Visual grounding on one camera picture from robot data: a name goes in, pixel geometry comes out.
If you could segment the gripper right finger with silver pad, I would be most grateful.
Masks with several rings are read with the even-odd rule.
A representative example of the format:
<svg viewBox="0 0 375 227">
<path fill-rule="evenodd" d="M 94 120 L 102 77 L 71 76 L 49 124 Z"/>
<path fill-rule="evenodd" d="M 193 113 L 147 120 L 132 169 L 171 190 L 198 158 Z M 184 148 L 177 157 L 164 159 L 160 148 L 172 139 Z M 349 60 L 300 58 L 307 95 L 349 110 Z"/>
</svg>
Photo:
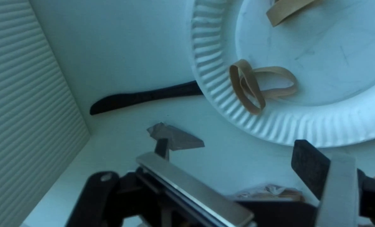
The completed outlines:
<svg viewBox="0 0 375 227">
<path fill-rule="evenodd" d="M 324 157 L 306 140 L 296 140 L 291 169 L 319 200 L 314 227 L 355 227 L 358 225 L 358 179 L 349 156 Z"/>
</svg>

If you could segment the gripper left finger with silver pad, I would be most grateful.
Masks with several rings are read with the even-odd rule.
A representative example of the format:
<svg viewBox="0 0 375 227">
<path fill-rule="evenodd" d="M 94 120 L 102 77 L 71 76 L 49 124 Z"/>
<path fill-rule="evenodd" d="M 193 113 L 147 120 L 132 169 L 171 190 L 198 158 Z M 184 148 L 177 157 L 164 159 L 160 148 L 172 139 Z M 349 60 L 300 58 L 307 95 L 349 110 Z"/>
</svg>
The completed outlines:
<svg viewBox="0 0 375 227">
<path fill-rule="evenodd" d="M 156 181 L 171 200 L 196 214 L 200 224 L 220 227 L 253 227 L 253 215 L 228 201 L 194 177 L 170 164 L 156 153 L 136 158 L 140 168 Z"/>
</svg>

